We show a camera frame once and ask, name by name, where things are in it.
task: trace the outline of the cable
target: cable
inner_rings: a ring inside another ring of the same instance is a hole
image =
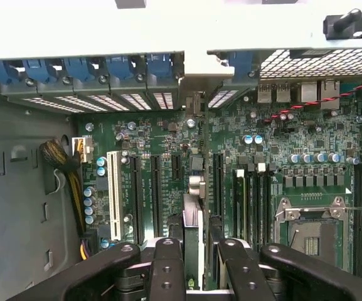
[[[84,249],[84,244],[82,242],[82,244],[80,245],[80,256],[82,256],[82,259],[83,260],[86,260],[87,259],[87,256],[85,254],[85,249]]]
[[[55,169],[62,171],[69,183],[72,208],[75,213],[77,230],[81,236],[86,229],[84,212],[82,209],[82,184],[77,170],[80,168],[80,153],[82,145],[75,145],[73,157],[69,157],[58,140],[53,139],[40,145],[40,152],[45,161]]]
[[[293,105],[291,106],[291,108],[287,109],[287,110],[281,110],[278,114],[273,114],[271,116],[272,119],[275,119],[277,118],[280,114],[285,114],[285,113],[288,113],[290,110],[295,110],[295,109],[298,109],[298,108],[304,108],[306,106],[309,106],[309,105],[318,105],[319,103],[322,103],[322,102],[330,102],[332,100],[335,100],[335,99],[339,99],[341,97],[348,97],[350,95],[352,95],[353,93],[359,91],[359,90],[362,90],[362,84],[353,88],[351,91],[348,91],[348,92],[345,92],[345,93],[341,93],[340,95],[338,96],[334,96],[334,97],[329,97],[329,98],[324,98],[322,100],[319,100],[319,101],[316,101],[316,102],[306,102],[306,103],[303,103],[302,105]]]

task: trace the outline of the pci slot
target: pci slot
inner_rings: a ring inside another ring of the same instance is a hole
[[[151,202],[153,205],[154,237],[162,237],[162,190],[161,156],[153,155],[151,160]]]
[[[173,170],[173,180],[182,180],[181,155],[171,155],[171,166]]]
[[[234,212],[234,236],[250,241],[250,179],[244,169],[233,172]]]
[[[120,158],[120,152],[107,153],[111,240],[121,240],[123,235]]]
[[[134,212],[134,218],[132,219],[134,243],[142,245],[144,242],[143,187],[141,158],[139,156],[130,157],[130,182],[132,184],[132,206]]]
[[[213,154],[214,215],[223,216],[224,155]]]

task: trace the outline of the capacitor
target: capacitor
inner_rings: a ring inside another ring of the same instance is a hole
[[[95,189],[92,186],[87,187],[85,190],[83,190],[83,195],[86,198],[89,198],[90,196],[95,194]]]
[[[332,163],[338,163],[339,162],[339,155],[335,154],[335,153],[330,153],[327,157],[329,159],[329,162]]]
[[[104,167],[107,165],[107,158],[106,157],[99,157],[96,161],[97,166]]]
[[[326,156],[324,154],[314,154],[313,159],[316,162],[323,163],[326,160]]]
[[[85,198],[85,199],[83,200],[83,204],[84,204],[86,207],[90,207],[91,205],[95,204],[95,197],[90,196],[89,198]]]
[[[95,215],[94,214],[93,215],[88,215],[85,218],[86,224],[92,224],[92,223],[94,223],[94,221],[95,221]]]
[[[86,207],[86,208],[85,208],[85,214],[86,214],[86,215],[93,215],[93,214],[94,214],[94,210],[95,210],[94,207]]]
[[[106,167],[97,168],[97,175],[99,177],[105,177],[107,175],[107,168]]]
[[[260,135],[254,135],[253,140],[255,141],[256,144],[262,144],[263,137]]]
[[[122,158],[120,158],[120,162],[121,162],[122,164],[129,164],[129,163],[130,163],[130,160],[129,160],[128,157],[122,157]]]
[[[298,163],[299,161],[299,156],[297,154],[291,154],[288,156],[288,162],[290,163]]]
[[[243,143],[245,143],[246,145],[252,144],[252,142],[253,142],[253,138],[251,135],[244,135],[242,137],[242,140],[243,140]]]
[[[301,159],[302,163],[310,163],[311,162],[311,155],[303,154],[303,155],[301,155],[300,159]]]
[[[116,136],[115,136],[115,139],[116,141],[122,141],[125,139],[125,135],[123,133],[118,133]]]
[[[348,164],[358,165],[359,164],[359,158],[357,158],[357,157],[348,157],[348,158],[346,158],[346,162]]]
[[[128,126],[128,129],[129,129],[129,130],[134,130],[134,129],[136,129],[136,123],[134,123],[133,121],[128,122],[127,126]]]
[[[107,249],[110,246],[110,242],[108,240],[102,240],[100,242],[101,249]]]

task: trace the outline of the black pcie slot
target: black pcie slot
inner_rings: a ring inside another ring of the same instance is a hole
[[[171,167],[173,170],[173,180],[182,180],[181,155],[171,155]]]
[[[134,218],[132,219],[134,242],[141,245],[144,242],[144,223],[141,158],[139,156],[130,157],[130,182],[132,183],[132,205],[134,209]]]
[[[154,237],[162,237],[161,156],[153,155],[150,157],[150,160]]]
[[[214,215],[223,213],[224,155],[213,154],[213,199]]]

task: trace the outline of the yellow wire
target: yellow wire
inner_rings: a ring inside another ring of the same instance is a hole
[[[85,250],[83,249],[83,245],[80,244],[80,256],[82,256],[82,259],[83,260],[86,260],[87,257],[86,257],[86,254],[85,254]]]

